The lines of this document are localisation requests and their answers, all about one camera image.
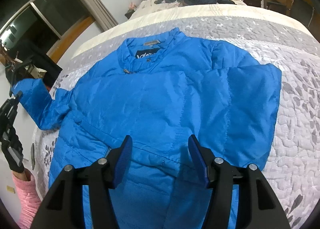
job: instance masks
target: blue jacket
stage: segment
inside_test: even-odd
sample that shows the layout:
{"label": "blue jacket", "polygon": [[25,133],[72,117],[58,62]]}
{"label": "blue jacket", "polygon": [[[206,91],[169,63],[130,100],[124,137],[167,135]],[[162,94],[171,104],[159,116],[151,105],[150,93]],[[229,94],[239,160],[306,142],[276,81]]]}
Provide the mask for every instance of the blue jacket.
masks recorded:
{"label": "blue jacket", "polygon": [[[71,91],[52,100],[41,80],[22,80],[21,103],[42,130],[60,127],[49,183],[67,164],[88,166],[133,139],[126,180],[111,190],[121,229],[201,228],[211,192],[200,184],[188,152],[195,134],[232,165],[269,156],[281,71],[260,65],[225,41],[187,37],[175,28],[130,38],[97,62]],[[235,227],[237,188],[229,228]],[[91,229],[84,187],[86,227]]]}

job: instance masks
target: wooden nightstand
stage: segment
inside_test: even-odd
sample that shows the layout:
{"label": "wooden nightstand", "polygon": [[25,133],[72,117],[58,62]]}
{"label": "wooden nightstand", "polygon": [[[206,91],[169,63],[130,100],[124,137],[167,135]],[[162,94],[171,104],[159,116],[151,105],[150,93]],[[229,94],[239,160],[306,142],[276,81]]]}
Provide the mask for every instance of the wooden nightstand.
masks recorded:
{"label": "wooden nightstand", "polygon": [[246,5],[261,7],[262,0],[243,0]]}

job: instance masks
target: bedspread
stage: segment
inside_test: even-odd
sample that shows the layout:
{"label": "bedspread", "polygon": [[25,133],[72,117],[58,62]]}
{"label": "bedspread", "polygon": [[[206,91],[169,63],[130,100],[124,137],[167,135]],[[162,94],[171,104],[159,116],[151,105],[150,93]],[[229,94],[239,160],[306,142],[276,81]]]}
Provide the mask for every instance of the bedspread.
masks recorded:
{"label": "bedspread", "polygon": [[[133,19],[79,48],[56,81],[72,89],[97,61],[124,39],[159,34],[179,27],[187,36],[228,41],[261,64],[282,70],[275,136],[263,170],[287,213],[299,228],[320,198],[320,44],[299,22],[262,8],[200,5],[173,8]],[[45,194],[58,130],[35,130],[37,185]]]}

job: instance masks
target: silver bolt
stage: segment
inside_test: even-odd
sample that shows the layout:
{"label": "silver bolt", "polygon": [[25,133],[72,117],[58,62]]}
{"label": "silver bolt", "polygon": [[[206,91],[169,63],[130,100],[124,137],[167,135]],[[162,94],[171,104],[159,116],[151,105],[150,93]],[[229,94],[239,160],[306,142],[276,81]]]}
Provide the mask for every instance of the silver bolt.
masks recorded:
{"label": "silver bolt", "polygon": [[220,158],[220,157],[217,157],[214,159],[214,162],[217,163],[217,164],[222,164],[223,163],[223,159]]}
{"label": "silver bolt", "polygon": [[98,163],[99,163],[100,165],[104,165],[104,164],[107,163],[107,159],[106,159],[106,158],[98,159]]}
{"label": "silver bolt", "polygon": [[72,165],[67,165],[67,166],[64,167],[65,171],[71,171],[72,169],[73,169]]}
{"label": "silver bolt", "polygon": [[249,169],[251,169],[251,170],[256,170],[258,167],[257,167],[257,165],[256,164],[250,164],[249,165]]}

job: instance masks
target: black glove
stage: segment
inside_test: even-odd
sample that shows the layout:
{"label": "black glove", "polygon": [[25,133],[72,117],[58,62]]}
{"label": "black glove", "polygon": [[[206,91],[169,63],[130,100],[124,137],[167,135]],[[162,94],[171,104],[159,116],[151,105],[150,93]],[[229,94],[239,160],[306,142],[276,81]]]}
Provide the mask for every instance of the black glove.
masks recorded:
{"label": "black glove", "polygon": [[22,173],[24,172],[24,166],[21,163],[21,166],[19,167],[18,164],[16,163],[16,161],[13,159],[13,157],[11,156],[11,154],[8,151],[8,148],[11,147],[12,149],[15,149],[18,152],[22,153],[22,144],[19,141],[19,137],[18,135],[15,134],[15,130],[14,128],[12,129],[12,134],[9,134],[9,138],[10,138],[10,142],[8,142],[7,140],[1,140],[1,150],[5,156],[5,158],[7,159],[7,162],[9,164],[9,167],[12,171],[15,171],[17,173]]}

